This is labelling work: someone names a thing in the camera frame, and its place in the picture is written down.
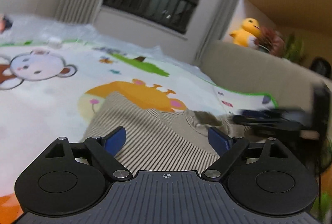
gray ribbed plate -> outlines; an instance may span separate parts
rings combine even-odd
[[[25,214],[18,224],[309,224],[307,213],[286,218],[256,215],[237,205],[216,182],[193,171],[140,171],[117,182],[95,207],[75,216],[47,218]]]

sofa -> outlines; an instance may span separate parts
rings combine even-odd
[[[331,80],[307,68],[223,41],[207,47],[200,68],[220,87],[243,93],[270,93],[279,107],[299,107],[310,112],[314,84],[323,82],[332,91]],[[327,134],[332,139],[332,108]],[[323,174],[322,189],[332,197],[331,167]]]

yellow plush toy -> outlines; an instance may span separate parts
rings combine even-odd
[[[255,40],[260,34],[261,31],[259,29],[258,21],[252,18],[247,18],[242,22],[240,29],[232,31],[229,35],[233,37],[234,44],[255,48]]]

metal screw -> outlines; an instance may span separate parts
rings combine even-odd
[[[123,169],[116,170],[113,172],[113,176],[116,178],[126,178],[129,175],[129,172]]]
[[[221,175],[220,171],[215,169],[209,169],[206,172],[204,172],[204,174],[206,177],[209,178],[218,178]]]

brown tree trunk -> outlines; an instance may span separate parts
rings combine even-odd
[[[138,60],[139,62],[144,62],[146,57],[143,57],[143,56],[139,56],[137,58],[135,58],[135,60]]]

